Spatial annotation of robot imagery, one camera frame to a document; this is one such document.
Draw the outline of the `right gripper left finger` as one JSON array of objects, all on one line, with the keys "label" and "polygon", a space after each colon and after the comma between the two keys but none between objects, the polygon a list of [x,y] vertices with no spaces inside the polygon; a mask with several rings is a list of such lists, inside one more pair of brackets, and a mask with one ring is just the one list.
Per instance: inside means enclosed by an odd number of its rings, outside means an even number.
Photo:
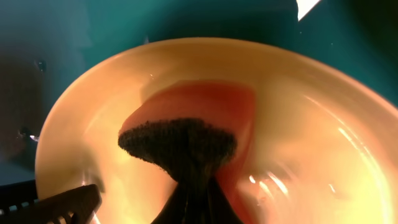
[{"label": "right gripper left finger", "polygon": [[99,188],[84,185],[39,200],[35,184],[1,186],[1,223],[88,223],[101,205]]}]

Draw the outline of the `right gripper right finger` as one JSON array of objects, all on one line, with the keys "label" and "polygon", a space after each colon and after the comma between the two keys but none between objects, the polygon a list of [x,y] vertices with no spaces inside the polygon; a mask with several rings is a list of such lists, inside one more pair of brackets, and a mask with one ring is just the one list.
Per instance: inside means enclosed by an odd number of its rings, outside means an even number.
[{"label": "right gripper right finger", "polygon": [[177,184],[151,224],[243,224],[212,177],[203,192]]}]

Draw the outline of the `red and black sponge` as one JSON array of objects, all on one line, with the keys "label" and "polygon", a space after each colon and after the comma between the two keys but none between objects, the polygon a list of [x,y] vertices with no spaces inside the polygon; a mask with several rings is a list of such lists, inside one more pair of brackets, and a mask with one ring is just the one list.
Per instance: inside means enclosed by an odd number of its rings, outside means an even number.
[{"label": "red and black sponge", "polygon": [[126,120],[118,145],[157,165],[194,194],[214,177],[243,223],[254,221],[237,189],[252,146],[256,96],[245,85],[176,83],[145,101]]}]

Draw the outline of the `yellow-green plate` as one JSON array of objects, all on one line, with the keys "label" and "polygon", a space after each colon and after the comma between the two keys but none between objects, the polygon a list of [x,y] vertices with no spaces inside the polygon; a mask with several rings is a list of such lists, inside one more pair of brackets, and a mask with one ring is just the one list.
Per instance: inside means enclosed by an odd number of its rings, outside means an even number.
[{"label": "yellow-green plate", "polygon": [[238,177],[256,223],[397,222],[397,109],[320,62],[232,39],[142,45],[73,82],[40,134],[39,198],[96,184],[94,223],[150,223],[175,182],[120,149],[118,131],[154,93],[199,79],[256,92],[254,145]]}]

